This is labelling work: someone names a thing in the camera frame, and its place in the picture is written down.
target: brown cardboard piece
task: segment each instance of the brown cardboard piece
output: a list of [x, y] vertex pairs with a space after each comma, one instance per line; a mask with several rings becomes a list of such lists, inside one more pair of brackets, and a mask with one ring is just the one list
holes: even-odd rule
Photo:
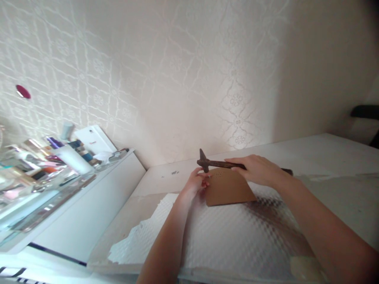
[[209, 186], [205, 189], [207, 206], [256, 201], [247, 181], [239, 173], [226, 168], [209, 171]]

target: patterned wallpaper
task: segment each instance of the patterned wallpaper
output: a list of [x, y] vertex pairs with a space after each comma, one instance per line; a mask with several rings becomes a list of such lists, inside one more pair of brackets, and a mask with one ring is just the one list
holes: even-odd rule
[[13, 141], [98, 124], [147, 167], [343, 133], [379, 70], [366, 19], [358, 0], [0, 0], [0, 122]]

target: hammer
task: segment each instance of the hammer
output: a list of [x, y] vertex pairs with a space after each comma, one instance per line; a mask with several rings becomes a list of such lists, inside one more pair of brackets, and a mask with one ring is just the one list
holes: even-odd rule
[[[197, 164], [201, 166], [205, 173], [209, 172], [209, 166], [216, 166], [219, 168], [234, 168], [239, 167], [244, 170], [246, 170], [246, 167], [243, 164], [235, 164], [235, 163], [229, 163], [229, 162], [221, 162], [221, 161], [211, 161], [210, 159], [207, 159], [203, 150], [200, 149], [200, 160], [197, 160]], [[286, 173], [293, 176], [292, 170], [289, 169], [283, 169]]]

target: fingers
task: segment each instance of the fingers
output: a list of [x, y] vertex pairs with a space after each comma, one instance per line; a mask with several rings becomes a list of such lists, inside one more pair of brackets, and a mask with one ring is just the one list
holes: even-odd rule
[[192, 176], [196, 176], [197, 173], [198, 173], [199, 171], [201, 171], [201, 170], [203, 170], [203, 168], [202, 168], [202, 167], [198, 167], [198, 168], [196, 168], [196, 169], [194, 169], [194, 170], [192, 171], [191, 175], [192, 175]]
[[203, 177], [203, 178], [208, 178], [208, 177], [211, 177], [212, 176], [212, 174], [210, 174], [210, 173], [199, 173], [199, 174], [197, 174], [198, 176], [201, 176], [201, 177]]
[[243, 164], [245, 162], [245, 158], [230, 158], [230, 159], [225, 159], [225, 162], [229, 163], [235, 163], [235, 164]]
[[209, 186], [209, 182], [208, 181], [203, 181], [202, 183], [201, 183], [201, 188], [206, 188], [206, 187], [208, 187]]
[[244, 170], [244, 169], [241, 169], [241, 168], [239, 168], [239, 167], [234, 167], [234, 168], [232, 168], [232, 171], [239, 173], [239, 174], [242, 175], [245, 179], [247, 179], [247, 173], [248, 173], [248, 171], [246, 171], [246, 170]]

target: makeup product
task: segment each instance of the makeup product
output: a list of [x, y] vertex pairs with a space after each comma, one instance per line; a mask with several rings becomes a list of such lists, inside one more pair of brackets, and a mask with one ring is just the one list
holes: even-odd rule
[[53, 152], [79, 174], [87, 174], [94, 170], [70, 145], [54, 149]]

